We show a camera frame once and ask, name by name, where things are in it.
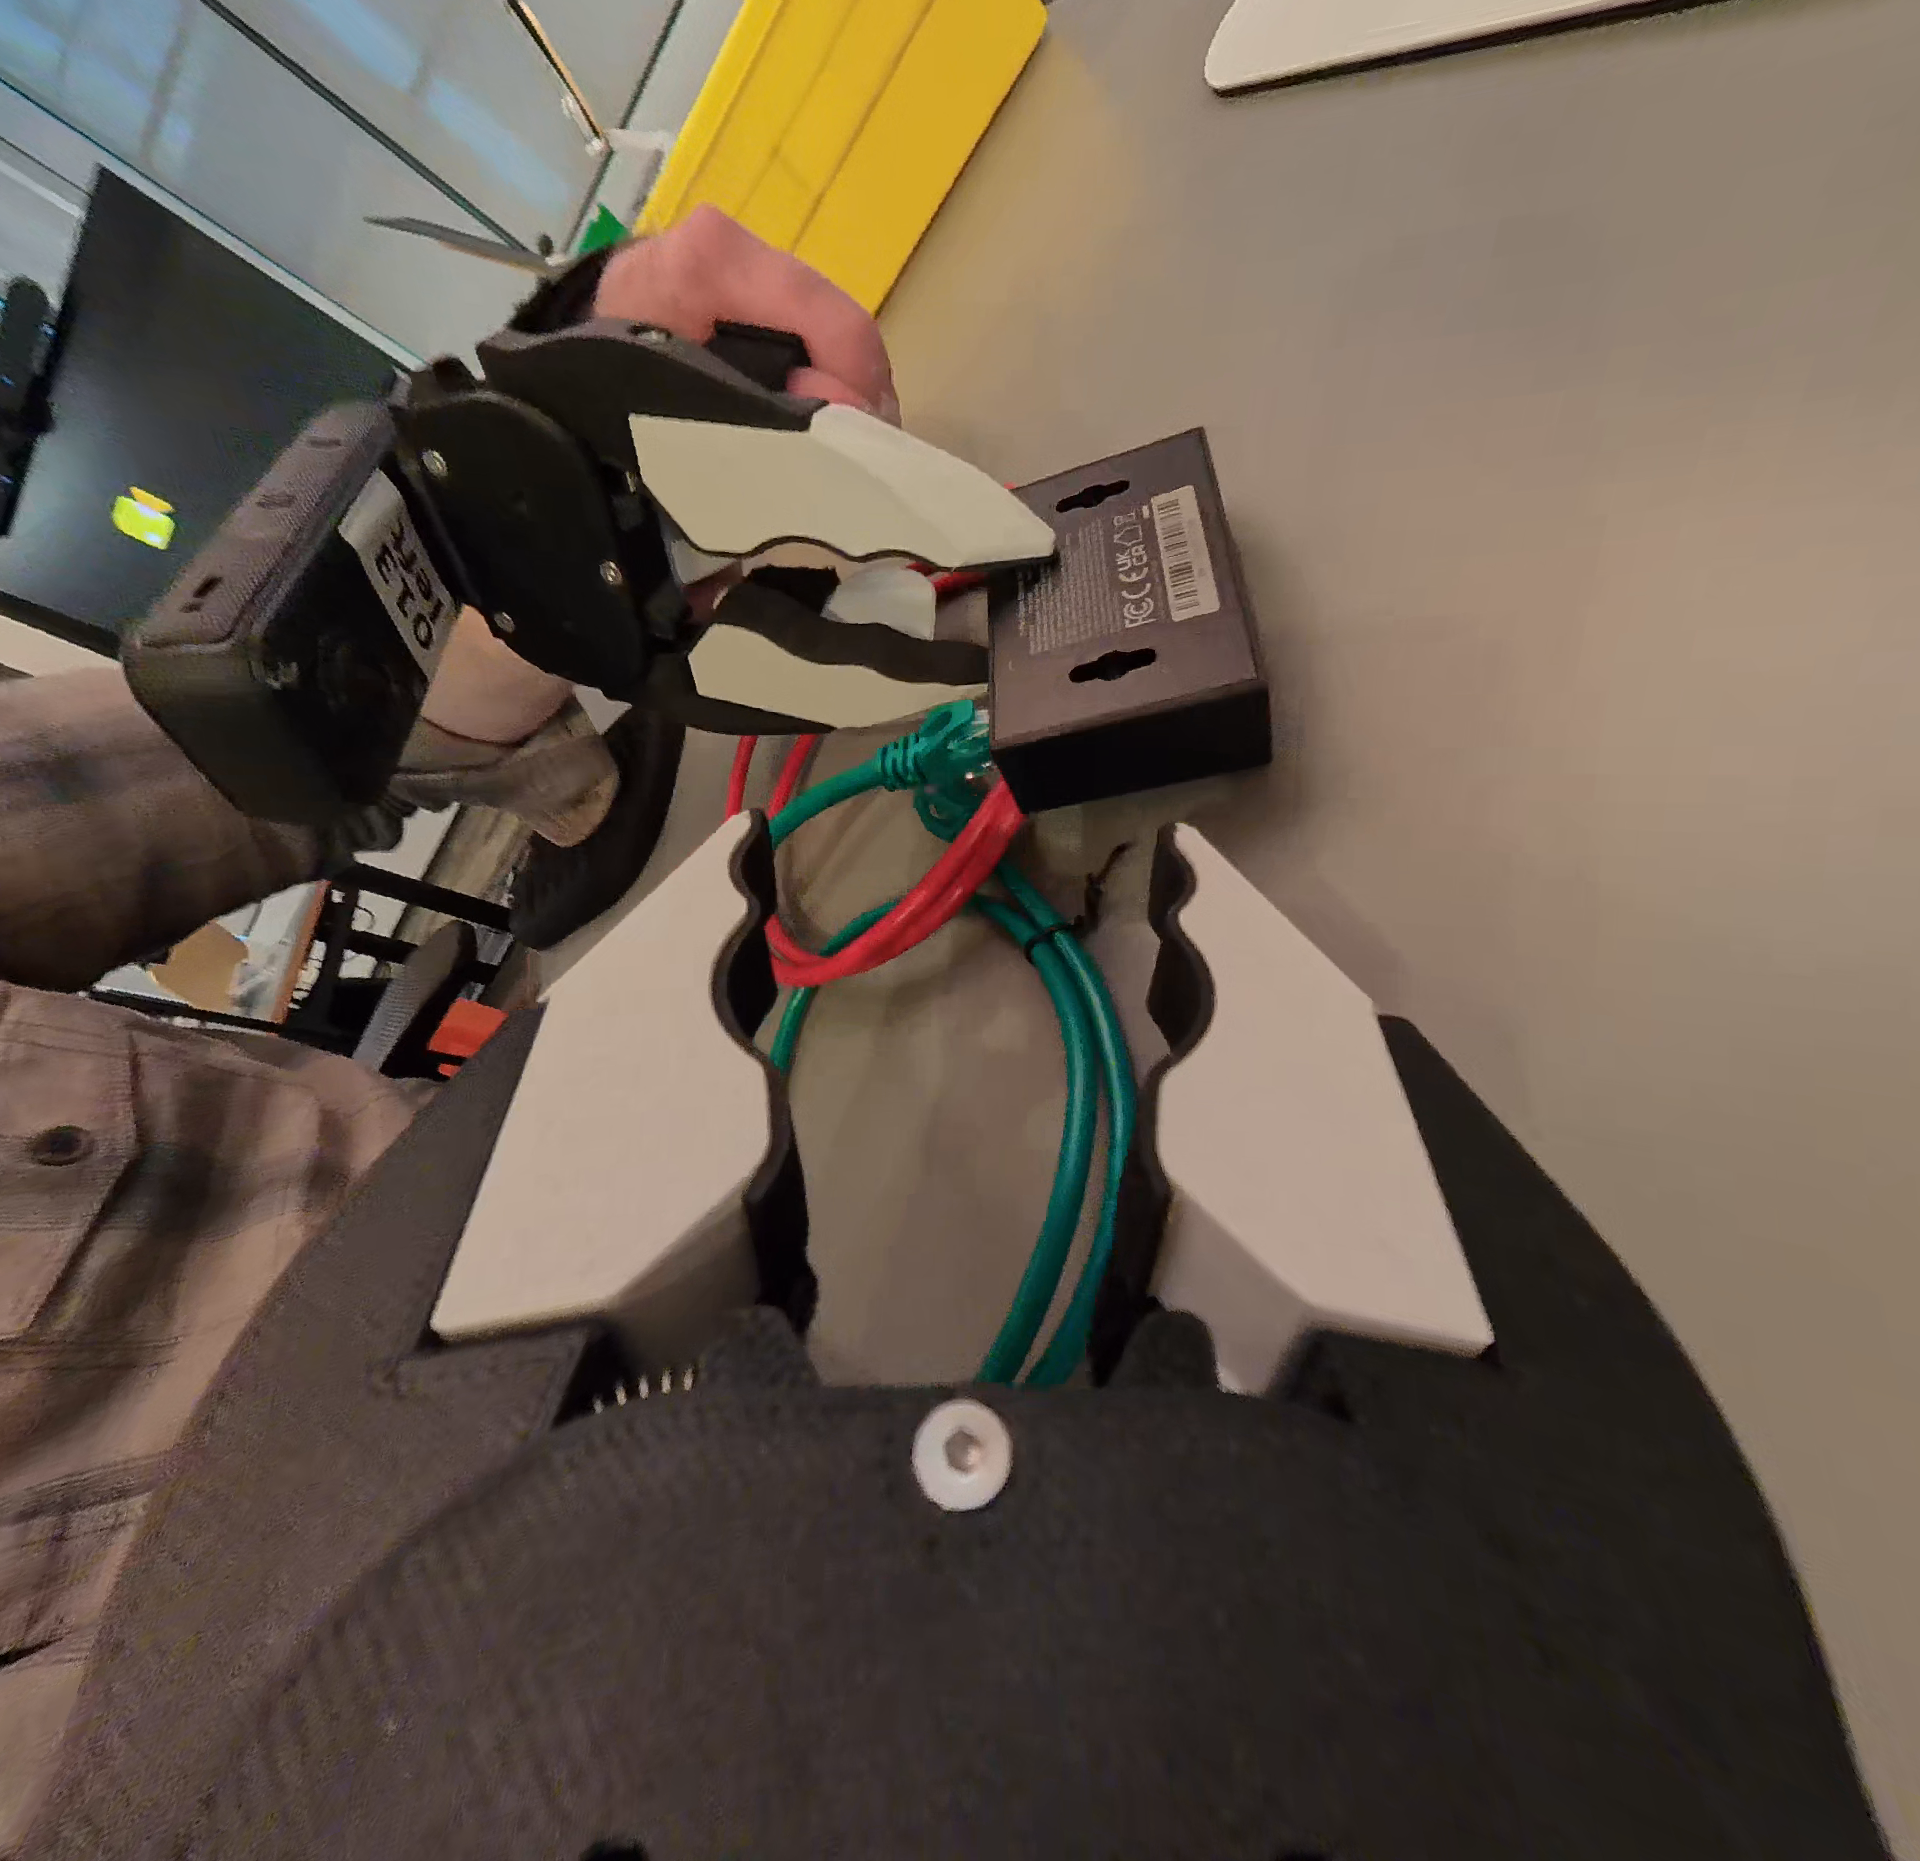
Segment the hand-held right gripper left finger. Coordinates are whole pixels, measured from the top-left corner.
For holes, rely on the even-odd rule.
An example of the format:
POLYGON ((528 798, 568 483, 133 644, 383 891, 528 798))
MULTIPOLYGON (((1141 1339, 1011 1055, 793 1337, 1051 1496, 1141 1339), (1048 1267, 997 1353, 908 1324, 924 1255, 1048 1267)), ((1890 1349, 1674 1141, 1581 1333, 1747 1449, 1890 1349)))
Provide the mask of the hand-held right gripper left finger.
POLYGON ((591 1322, 708 1346, 735 1311, 805 1333, 819 1302, 787 1088, 756 1048, 778 995, 766 818, 740 812, 624 914, 527 1030, 433 1304, 449 1341, 591 1322))

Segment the black monitor screen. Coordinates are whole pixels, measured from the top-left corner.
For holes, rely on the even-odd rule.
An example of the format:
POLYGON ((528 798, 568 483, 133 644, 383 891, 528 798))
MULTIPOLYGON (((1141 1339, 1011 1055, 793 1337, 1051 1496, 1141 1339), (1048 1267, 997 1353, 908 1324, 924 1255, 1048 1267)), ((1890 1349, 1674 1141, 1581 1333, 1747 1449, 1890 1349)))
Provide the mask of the black monitor screen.
POLYGON ((303 425, 401 362, 111 168, 4 371, 4 618, 111 655, 303 425))

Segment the yellow plastic bin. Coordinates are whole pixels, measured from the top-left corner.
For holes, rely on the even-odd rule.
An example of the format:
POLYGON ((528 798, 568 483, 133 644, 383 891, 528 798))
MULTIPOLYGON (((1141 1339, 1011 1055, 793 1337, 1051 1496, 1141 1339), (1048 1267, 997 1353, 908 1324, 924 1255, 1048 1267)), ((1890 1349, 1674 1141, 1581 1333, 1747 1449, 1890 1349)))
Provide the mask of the yellow plastic bin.
POLYGON ((746 0, 635 233, 714 206, 877 312, 1044 30, 1044 0, 746 0))

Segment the person's left hand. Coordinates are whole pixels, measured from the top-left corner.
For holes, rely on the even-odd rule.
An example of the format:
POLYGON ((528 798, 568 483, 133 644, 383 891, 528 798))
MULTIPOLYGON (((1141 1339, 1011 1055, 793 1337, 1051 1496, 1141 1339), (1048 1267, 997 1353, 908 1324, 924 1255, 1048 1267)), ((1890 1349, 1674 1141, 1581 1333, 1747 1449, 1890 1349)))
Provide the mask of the person's left hand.
POLYGON ((655 238, 620 246, 599 274, 592 314, 687 343, 708 343, 721 321, 791 334, 807 362, 787 374, 787 394, 902 425, 875 317, 710 204, 655 238))

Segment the person's plaid shirt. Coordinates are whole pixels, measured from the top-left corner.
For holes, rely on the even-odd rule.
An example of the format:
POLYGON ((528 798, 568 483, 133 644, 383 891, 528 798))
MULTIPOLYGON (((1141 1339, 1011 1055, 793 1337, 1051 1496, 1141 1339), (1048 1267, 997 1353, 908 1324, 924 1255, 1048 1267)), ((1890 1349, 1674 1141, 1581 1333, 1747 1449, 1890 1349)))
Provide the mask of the person's plaid shirt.
POLYGON ((426 1329, 528 1040, 398 1083, 4 987, 4 1858, 216 1855, 254 1704, 549 1426, 579 1330, 426 1329))

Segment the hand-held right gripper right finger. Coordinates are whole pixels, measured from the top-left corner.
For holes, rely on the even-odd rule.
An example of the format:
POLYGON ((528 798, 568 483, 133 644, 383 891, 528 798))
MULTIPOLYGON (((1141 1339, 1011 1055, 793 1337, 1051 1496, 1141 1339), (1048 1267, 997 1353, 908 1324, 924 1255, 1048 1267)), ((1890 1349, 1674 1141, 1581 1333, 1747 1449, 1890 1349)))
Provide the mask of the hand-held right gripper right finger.
POLYGON ((1151 1292, 1269 1391, 1333 1330, 1472 1362, 1493 1324, 1373 1001, 1194 825, 1160 831, 1138 1137, 1167 1186, 1151 1292))

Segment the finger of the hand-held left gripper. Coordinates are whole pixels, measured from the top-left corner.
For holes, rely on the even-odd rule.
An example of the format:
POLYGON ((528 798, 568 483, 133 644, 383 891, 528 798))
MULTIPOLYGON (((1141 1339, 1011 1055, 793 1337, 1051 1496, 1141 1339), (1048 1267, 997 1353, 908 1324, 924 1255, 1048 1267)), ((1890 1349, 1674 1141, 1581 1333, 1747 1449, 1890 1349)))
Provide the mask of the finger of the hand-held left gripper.
POLYGON ((642 488, 710 555, 807 545, 939 572, 1044 562, 1054 529, 971 464, 847 405, 801 429, 631 417, 642 488))
POLYGON ((746 579, 689 643, 687 725, 737 735, 877 729, 977 698, 989 652, 936 633, 924 579, 746 579))

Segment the black ethernet switch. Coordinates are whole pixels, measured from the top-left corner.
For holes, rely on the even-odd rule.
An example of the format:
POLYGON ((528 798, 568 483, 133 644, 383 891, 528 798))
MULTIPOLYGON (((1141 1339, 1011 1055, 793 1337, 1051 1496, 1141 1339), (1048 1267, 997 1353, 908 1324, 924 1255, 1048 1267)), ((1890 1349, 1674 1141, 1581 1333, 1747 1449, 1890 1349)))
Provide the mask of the black ethernet switch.
POLYGON ((989 585, 991 760, 1023 818, 1274 760, 1261 632, 1205 429, 1014 488, 1044 562, 989 585))

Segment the person's left forearm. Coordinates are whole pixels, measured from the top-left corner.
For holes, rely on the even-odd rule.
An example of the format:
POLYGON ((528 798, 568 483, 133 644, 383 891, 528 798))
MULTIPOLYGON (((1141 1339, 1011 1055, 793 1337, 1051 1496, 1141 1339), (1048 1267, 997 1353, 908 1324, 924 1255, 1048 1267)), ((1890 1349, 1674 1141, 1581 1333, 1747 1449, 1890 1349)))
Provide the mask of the person's left forearm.
POLYGON ((321 828, 239 812, 118 667, 1 689, 1 976, 79 992, 207 920, 390 853, 421 810, 473 805, 571 849, 609 818, 610 745, 573 686, 461 608, 401 767, 321 828))

